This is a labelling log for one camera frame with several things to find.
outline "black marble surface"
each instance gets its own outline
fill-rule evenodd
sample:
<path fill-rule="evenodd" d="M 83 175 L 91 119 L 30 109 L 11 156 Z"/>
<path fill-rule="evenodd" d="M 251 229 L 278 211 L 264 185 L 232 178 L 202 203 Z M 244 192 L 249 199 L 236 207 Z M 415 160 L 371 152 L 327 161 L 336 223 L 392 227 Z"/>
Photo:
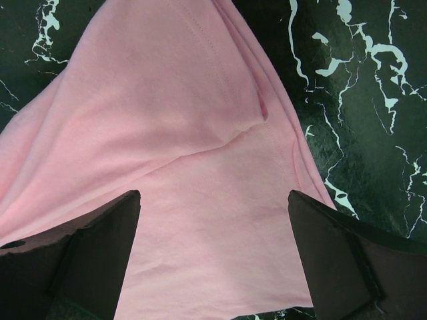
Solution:
<path fill-rule="evenodd" d="M 67 65 L 102 3 L 0 0 L 0 131 Z M 337 208 L 427 243 L 427 1 L 234 3 L 279 73 Z M 238 319 L 313 318 L 293 308 Z"/>

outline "pink fabric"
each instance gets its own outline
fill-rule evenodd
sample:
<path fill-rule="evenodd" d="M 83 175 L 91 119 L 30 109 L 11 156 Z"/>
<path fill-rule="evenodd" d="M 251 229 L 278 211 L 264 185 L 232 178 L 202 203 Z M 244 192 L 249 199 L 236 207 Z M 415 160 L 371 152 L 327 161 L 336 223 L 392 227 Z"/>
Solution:
<path fill-rule="evenodd" d="M 0 245 L 141 191 L 116 319 L 311 305 L 287 196 L 333 204 L 229 0 L 107 0 L 2 132 L 0 163 Z"/>

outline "marble table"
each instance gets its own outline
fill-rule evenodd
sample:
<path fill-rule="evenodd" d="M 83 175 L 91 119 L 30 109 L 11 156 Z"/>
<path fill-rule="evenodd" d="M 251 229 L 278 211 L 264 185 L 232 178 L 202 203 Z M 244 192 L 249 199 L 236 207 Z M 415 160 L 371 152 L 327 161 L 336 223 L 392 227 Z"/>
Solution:
<path fill-rule="evenodd" d="M 0 131 L 67 65 L 103 0 L 0 0 Z M 234 0 L 339 211 L 427 243 L 425 0 Z M 315 319 L 292 308 L 238 319 Z"/>

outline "stitching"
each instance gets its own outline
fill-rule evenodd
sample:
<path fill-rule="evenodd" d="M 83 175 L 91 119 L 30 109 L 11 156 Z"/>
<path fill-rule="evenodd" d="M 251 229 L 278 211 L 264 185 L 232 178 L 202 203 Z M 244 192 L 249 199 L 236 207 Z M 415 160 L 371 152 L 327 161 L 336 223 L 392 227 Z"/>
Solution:
<path fill-rule="evenodd" d="M 201 43 L 201 41 L 200 41 L 200 39 L 197 37 L 197 35 L 194 33 L 194 31 L 193 31 L 193 29 L 191 28 L 191 26 L 187 23 L 187 21 L 182 17 L 182 15 L 180 15 L 176 10 L 173 10 L 173 7 L 172 7 L 172 5 L 171 5 L 171 3 L 169 2 L 169 0 L 164 0 L 164 2 L 165 2 L 165 4 L 171 9 L 171 11 L 172 12 L 174 12 L 182 21 L 183 21 L 183 23 L 185 24 L 185 26 L 187 27 L 187 29 L 188 29 L 188 31 L 190 31 L 191 32 L 191 34 L 193 35 L 193 38 L 195 39 L 195 41 L 200 45 L 200 47 L 202 47 L 203 48 L 203 50 L 206 52 L 206 55 L 207 55 L 207 57 L 209 57 L 209 52 L 208 52 L 208 50 L 205 48 L 205 46 L 204 45 L 202 45 L 202 43 Z M 180 0 L 175 0 L 175 3 L 178 3 L 183 9 L 185 9 L 185 7 L 182 5 L 182 3 L 181 3 L 181 1 Z M 205 34 L 205 32 L 203 31 L 203 29 L 201 28 L 201 26 L 200 26 L 200 24 L 195 20 L 195 18 L 194 18 L 194 16 L 188 11 L 188 10 L 185 10 L 185 12 L 189 15 L 189 17 L 191 18 L 191 20 L 197 25 L 197 27 L 198 27 L 198 29 L 202 32 L 202 34 L 203 34 L 203 36 L 204 36 L 204 38 L 205 38 L 205 40 L 207 41 L 207 43 L 209 44 L 209 46 L 210 46 L 210 49 L 212 50 L 212 53 L 213 53 L 213 55 L 215 56 L 215 58 L 219 61 L 219 65 L 220 65 L 220 69 L 221 69 L 221 71 L 225 74 L 225 71 L 224 71 L 224 68 L 222 67 L 222 64 L 221 64 L 221 61 L 218 59 L 218 53 L 217 53 L 217 51 L 215 50 L 215 48 L 214 48 L 214 46 L 212 45 L 212 43 L 211 43 L 211 41 L 207 38 L 207 36 L 206 36 L 206 34 Z M 211 66 L 211 68 L 213 69 L 213 73 L 215 74 L 215 76 L 216 76 L 216 79 L 217 79 L 217 82 L 220 84 L 220 86 L 221 86 L 221 90 L 222 90 L 222 93 L 223 93 L 223 95 L 224 95 L 224 97 L 226 98 L 226 101 L 227 101 L 227 104 L 229 104 L 230 103 L 230 100 L 229 100 L 229 97 L 228 97 L 228 95 L 227 95 L 227 91 L 226 91 L 226 88 L 225 88 L 225 85 L 223 84 L 223 81 L 221 81 L 221 78 L 220 78 L 220 76 L 218 75 L 218 72 L 217 72 L 217 68 L 215 67 L 215 65 L 213 64 L 213 62 L 212 62 L 212 58 L 208 58 L 208 61 L 209 61 L 209 64 L 210 64 L 210 66 Z M 234 96 L 234 88 L 233 88 L 233 86 L 230 84 L 230 81 L 229 81 L 229 79 L 228 79 L 228 77 L 227 76 L 225 76 L 225 78 L 226 78 L 226 82 L 228 83 L 228 85 L 231 87 L 231 89 L 232 89 L 232 93 L 233 93 L 233 96 Z"/>

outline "pink t-shirt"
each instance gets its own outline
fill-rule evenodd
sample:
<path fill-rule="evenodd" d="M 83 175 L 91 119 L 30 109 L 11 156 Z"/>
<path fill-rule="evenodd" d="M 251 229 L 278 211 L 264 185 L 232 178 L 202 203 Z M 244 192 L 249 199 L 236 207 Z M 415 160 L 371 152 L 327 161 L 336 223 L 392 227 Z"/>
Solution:
<path fill-rule="evenodd" d="M 333 207 L 230 0 L 107 0 L 0 135 L 0 245 L 141 192 L 116 319 L 310 306 L 292 189 Z"/>

